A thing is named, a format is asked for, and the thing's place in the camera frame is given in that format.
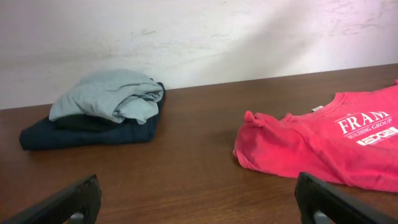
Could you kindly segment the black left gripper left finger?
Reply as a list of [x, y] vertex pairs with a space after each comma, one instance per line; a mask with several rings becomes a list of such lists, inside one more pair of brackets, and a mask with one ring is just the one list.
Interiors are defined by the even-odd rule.
[[101, 196], [97, 176], [89, 175], [3, 222], [94, 224], [101, 208]]

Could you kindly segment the red FRAM t-shirt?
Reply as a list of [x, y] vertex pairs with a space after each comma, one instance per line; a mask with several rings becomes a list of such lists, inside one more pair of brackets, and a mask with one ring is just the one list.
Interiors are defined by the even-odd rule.
[[244, 168], [397, 191], [397, 86], [337, 93], [311, 113], [282, 119], [247, 111], [234, 144]]

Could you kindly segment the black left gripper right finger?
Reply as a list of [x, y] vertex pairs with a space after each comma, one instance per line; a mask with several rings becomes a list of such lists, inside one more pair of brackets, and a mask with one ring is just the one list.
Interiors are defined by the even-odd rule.
[[397, 219], [349, 196], [308, 172], [298, 175], [295, 199], [303, 224], [397, 224]]

